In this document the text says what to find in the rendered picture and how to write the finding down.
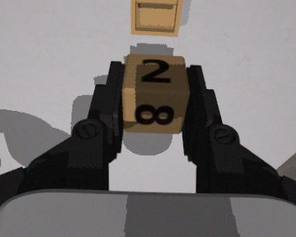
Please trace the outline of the brown cardboard cube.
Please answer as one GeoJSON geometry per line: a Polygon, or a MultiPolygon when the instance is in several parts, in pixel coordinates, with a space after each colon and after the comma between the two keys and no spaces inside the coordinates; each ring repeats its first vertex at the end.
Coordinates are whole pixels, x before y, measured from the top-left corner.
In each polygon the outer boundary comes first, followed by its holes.
{"type": "Polygon", "coordinates": [[[135,0],[137,3],[177,5],[178,0],[135,0]]]}
{"type": "Polygon", "coordinates": [[[180,134],[189,95],[182,56],[128,54],[122,86],[124,131],[180,134]]]}

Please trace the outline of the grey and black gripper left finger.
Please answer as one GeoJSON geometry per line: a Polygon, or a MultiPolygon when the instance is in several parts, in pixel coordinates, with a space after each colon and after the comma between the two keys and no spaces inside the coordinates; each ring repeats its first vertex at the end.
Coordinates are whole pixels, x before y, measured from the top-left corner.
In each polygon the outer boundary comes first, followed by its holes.
{"type": "Polygon", "coordinates": [[[71,137],[47,150],[28,167],[0,175],[0,206],[11,197],[40,189],[109,190],[108,164],[121,153],[125,64],[111,61],[106,85],[97,84],[88,116],[71,137]]]}

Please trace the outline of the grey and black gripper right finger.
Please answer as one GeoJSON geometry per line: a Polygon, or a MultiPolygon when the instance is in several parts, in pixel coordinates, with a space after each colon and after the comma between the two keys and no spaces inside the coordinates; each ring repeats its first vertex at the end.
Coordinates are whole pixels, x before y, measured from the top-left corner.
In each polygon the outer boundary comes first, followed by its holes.
{"type": "Polygon", "coordinates": [[[296,204],[296,181],[279,176],[241,145],[235,129],[222,123],[213,89],[201,66],[186,68],[190,95],[182,126],[184,155],[196,167],[196,193],[258,194],[296,204]],[[208,171],[207,171],[208,169],[208,171]]]}

